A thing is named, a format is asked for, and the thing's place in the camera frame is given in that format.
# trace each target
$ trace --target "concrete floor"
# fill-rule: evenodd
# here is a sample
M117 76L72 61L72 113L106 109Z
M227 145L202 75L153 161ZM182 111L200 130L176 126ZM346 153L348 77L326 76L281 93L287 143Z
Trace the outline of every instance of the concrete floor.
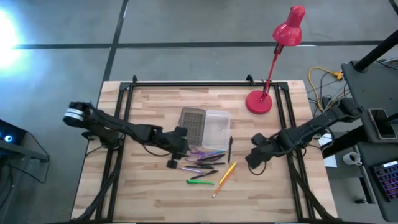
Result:
M14 27L18 44L33 48L37 47L35 44L111 44L122 3L123 0L2 0L0 10ZM398 16L387 0L130 0L119 42L272 42L273 29L295 4L307 9L303 41L383 40L398 28ZM0 48L6 42L0 37ZM305 80L309 91L310 67L340 70L342 63L359 60L372 48L373 45L286 47L275 67L274 79ZM118 49L109 79L130 80L135 74L140 80L242 80L249 73L260 79L269 69L273 49ZM15 61L0 68L0 119L32 132L52 160L46 184L37 185L25 177L28 187L21 189L17 204L12 207L16 211L12 214L18 214L10 217L14 223L69 219L87 141L80 136L81 130L64 125L62 117L70 101L98 101L109 52L110 49L14 50ZM395 47L384 58L397 54ZM2 62L12 58L0 56ZM314 72L316 86L322 74ZM325 78L325 83L330 81L333 77ZM325 87L324 95L333 95L344 84L342 81ZM336 125L333 130L345 131L354 125ZM340 198L346 197L338 194L338 183L332 183L332 187L336 204L341 205L344 200ZM354 205L344 203L344 211L338 209L341 218L366 221L359 214L347 212Z

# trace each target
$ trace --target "lamp base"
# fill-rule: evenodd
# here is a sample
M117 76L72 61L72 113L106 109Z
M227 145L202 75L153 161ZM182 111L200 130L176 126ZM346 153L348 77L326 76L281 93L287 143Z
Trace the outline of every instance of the lamp base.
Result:
M261 100L262 91L256 90L252 91L246 97L246 107L248 110L255 114L265 114L272 107L272 98L266 95L264 100Z

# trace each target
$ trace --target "red desk lamp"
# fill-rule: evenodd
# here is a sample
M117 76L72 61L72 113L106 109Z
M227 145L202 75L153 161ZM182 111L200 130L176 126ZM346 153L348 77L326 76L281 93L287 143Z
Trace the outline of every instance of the red desk lamp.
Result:
M269 70L268 79L264 85L264 89L252 91L246 97L246 107L255 114L265 114L272 107L272 98L268 95L269 84L271 82L272 71L278 59L278 55L282 52L284 46L296 46L301 43L300 24L305 15L303 6L294 6L290 9L286 22L276 27L272 37L276 40L277 45L274 50L274 59L271 69Z

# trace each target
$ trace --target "wooden table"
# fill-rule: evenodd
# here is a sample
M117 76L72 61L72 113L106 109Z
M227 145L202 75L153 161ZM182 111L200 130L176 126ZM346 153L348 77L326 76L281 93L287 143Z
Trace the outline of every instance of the wooden table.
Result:
M312 119L303 81L288 81L297 125ZM98 108L114 114L120 82L105 82ZM167 158L148 154L131 138L126 139L118 196L114 210L115 222L273 222L297 221L285 156L272 158L266 171L252 175L244 157L253 145L256 133L270 136L280 130L275 93L270 94L274 106L265 115L250 113L244 104L253 87L145 87L135 88L129 121L135 124L156 124L165 131L178 125L181 109L194 107L229 111L232 114L232 161L238 164L233 175L212 199L216 185L188 185L185 181L195 174L166 168ZM88 151L99 146L91 142ZM154 153L165 151L148 147ZM81 174L72 218L78 217L98 193L105 150L96 151L86 159ZM322 154L314 147L307 148L304 157L310 188L320 203L336 217L335 204ZM188 162L180 161L179 166ZM228 165L218 166L219 172L203 180L218 181ZM255 170L259 172L262 165ZM302 205L305 201L300 192Z

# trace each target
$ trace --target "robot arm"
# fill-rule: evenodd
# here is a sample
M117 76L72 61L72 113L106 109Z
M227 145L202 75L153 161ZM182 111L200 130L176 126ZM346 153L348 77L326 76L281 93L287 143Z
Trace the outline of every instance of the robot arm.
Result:
M186 128L176 127L174 131L164 133L160 126L123 121L94 108L91 103L71 102L63 122L72 127L87 129L90 136L98 136L108 149L120 146L121 133L130 136L139 144L161 148L172 153L167 167L173 169L177 167L174 159L187 156L189 150Z
M362 112L363 108L358 106L352 98L344 98L325 113L299 127L283 129L269 138L258 133L251 139L255 147L246 156L246 161L252 169L255 169L273 156L280 157L305 147L312 140L312 136L329 129L338 121L357 120Z

